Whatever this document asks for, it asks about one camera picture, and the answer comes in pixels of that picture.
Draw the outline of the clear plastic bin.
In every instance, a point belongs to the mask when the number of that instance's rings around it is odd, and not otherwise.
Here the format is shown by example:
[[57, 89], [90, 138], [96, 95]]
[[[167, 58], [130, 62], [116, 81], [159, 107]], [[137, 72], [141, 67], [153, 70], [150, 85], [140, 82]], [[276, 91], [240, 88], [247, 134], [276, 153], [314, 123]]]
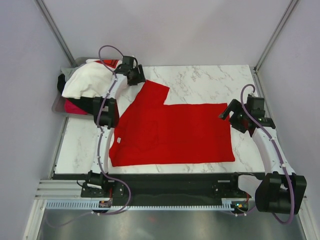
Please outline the clear plastic bin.
[[[86, 60], [93, 59], [93, 57], [78, 57], [75, 59], [75, 66], [78, 67], [81, 64], [84, 64]], [[73, 114], [73, 113], [67, 113], [65, 111], [65, 99], [62, 97], [60, 92], [57, 92], [56, 98], [52, 104], [51, 107], [52, 112], [69, 118], [77, 118], [77, 119], [93, 119], [93, 116], [91, 114], [83, 115], [83, 114]]]

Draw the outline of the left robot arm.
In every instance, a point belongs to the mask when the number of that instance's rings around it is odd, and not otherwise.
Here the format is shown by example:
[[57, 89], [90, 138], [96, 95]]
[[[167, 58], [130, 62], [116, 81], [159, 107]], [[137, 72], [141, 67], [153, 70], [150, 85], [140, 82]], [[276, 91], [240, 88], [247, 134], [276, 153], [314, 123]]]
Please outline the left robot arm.
[[100, 133], [97, 139], [96, 157], [81, 188], [82, 198], [106, 198], [111, 183], [106, 177], [109, 170], [109, 150], [112, 136], [120, 120], [117, 99], [128, 86], [146, 81], [141, 64], [122, 63], [115, 69], [110, 87], [101, 97], [93, 99], [93, 119]]

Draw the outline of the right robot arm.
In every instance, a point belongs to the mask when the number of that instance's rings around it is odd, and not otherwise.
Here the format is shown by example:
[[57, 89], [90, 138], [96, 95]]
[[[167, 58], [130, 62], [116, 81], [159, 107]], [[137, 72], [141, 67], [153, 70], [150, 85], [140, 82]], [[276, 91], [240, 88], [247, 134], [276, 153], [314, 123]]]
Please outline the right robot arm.
[[262, 179], [249, 173], [238, 173], [237, 179], [229, 184], [229, 191], [235, 197], [248, 193], [260, 212], [296, 215], [304, 198], [307, 180], [296, 174], [288, 163], [279, 145], [275, 123], [265, 116], [264, 104], [262, 97], [248, 96], [244, 104], [233, 99], [219, 115], [237, 131], [249, 133], [265, 172]]

